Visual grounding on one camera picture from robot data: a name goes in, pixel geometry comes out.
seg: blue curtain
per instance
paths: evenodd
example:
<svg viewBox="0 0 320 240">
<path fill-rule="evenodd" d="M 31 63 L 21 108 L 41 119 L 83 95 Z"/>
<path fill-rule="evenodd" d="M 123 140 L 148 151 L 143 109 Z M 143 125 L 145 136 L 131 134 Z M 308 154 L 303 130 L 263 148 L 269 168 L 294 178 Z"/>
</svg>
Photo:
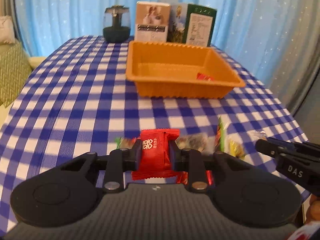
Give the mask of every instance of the blue curtain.
<svg viewBox="0 0 320 240">
<path fill-rule="evenodd" d="M 134 35 L 138 0 L 15 0 L 23 44 L 32 56 L 46 56 L 63 42 L 101 35 L 106 7 L 130 7 Z M 274 70 L 304 17 L 304 0 L 147 0 L 192 2 L 217 8 L 212 43 L 269 84 Z M 316 13 L 314 3 L 308 13 Z"/>
</svg>

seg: tablecloth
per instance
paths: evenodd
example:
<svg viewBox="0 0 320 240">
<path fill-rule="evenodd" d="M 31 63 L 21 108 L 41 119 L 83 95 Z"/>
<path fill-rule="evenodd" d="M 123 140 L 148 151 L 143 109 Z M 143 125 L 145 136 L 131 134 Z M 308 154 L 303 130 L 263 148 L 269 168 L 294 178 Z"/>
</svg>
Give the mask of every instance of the tablecloth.
<svg viewBox="0 0 320 240">
<path fill-rule="evenodd" d="M 223 51 L 213 48 L 247 86 L 235 88 L 221 100 L 207 100 L 140 98 L 134 83 L 125 79 L 127 49 L 128 43 L 108 44 L 101 36 L 71 39 L 33 71 L 0 130 L 1 234 L 16 223 L 9 206 L 15 186 L 87 151 L 108 154 L 116 148 L 116 137 L 132 138 L 143 129 L 168 127 L 179 128 L 181 134 L 214 136 L 220 115 L 231 123 L 228 134 L 243 143 L 248 152 L 245 160 L 276 175 L 274 161 L 255 151 L 248 131 L 307 140 L 271 91 Z M 130 181 L 127 173 L 125 183 Z M 174 178 L 155 181 L 174 182 Z M 306 199 L 308 192 L 297 187 Z"/>
</svg>

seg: orange plastic tray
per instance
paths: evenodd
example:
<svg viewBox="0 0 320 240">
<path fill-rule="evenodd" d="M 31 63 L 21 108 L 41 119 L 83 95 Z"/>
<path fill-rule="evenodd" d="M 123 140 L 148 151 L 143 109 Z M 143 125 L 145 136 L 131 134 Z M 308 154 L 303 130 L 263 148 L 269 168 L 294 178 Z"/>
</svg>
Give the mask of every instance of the orange plastic tray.
<svg viewBox="0 0 320 240">
<path fill-rule="evenodd" d="M 197 73 L 213 81 L 197 80 Z M 143 97 L 223 98 L 245 82 L 214 49 L 131 41 L 126 77 Z"/>
</svg>

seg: red snack package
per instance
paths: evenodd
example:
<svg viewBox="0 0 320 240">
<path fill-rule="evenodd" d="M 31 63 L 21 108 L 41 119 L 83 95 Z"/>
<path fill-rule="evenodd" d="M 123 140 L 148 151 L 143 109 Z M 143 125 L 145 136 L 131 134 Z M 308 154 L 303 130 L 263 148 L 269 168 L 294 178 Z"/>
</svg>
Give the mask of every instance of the red snack package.
<svg viewBox="0 0 320 240">
<path fill-rule="evenodd" d="M 205 173 L 207 174 L 208 183 L 211 186 L 213 184 L 212 171 L 205 171 Z M 185 171 L 179 172 L 179 175 L 177 176 L 176 183 L 177 184 L 182 183 L 184 185 L 187 185 L 188 184 L 188 173 Z"/>
<path fill-rule="evenodd" d="M 207 80 L 207 81 L 213 81 L 213 78 L 212 78 L 211 76 L 202 74 L 202 73 L 200 73 L 200 72 L 198 72 L 198 74 L 197 74 L 197 79 Z"/>
<path fill-rule="evenodd" d="M 168 140 L 179 137 L 179 129 L 143 130 L 141 161 L 132 179 L 169 178 L 179 173 L 171 169 Z"/>
</svg>

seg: green box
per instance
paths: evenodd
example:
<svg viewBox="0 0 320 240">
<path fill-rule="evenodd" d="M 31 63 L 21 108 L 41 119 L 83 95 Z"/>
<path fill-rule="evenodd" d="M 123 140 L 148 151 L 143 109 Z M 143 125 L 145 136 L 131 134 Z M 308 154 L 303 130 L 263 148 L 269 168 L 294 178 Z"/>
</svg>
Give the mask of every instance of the green box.
<svg viewBox="0 0 320 240">
<path fill-rule="evenodd" d="M 210 46 L 217 10 L 179 3 L 171 5 L 168 40 L 201 47 Z"/>
</svg>

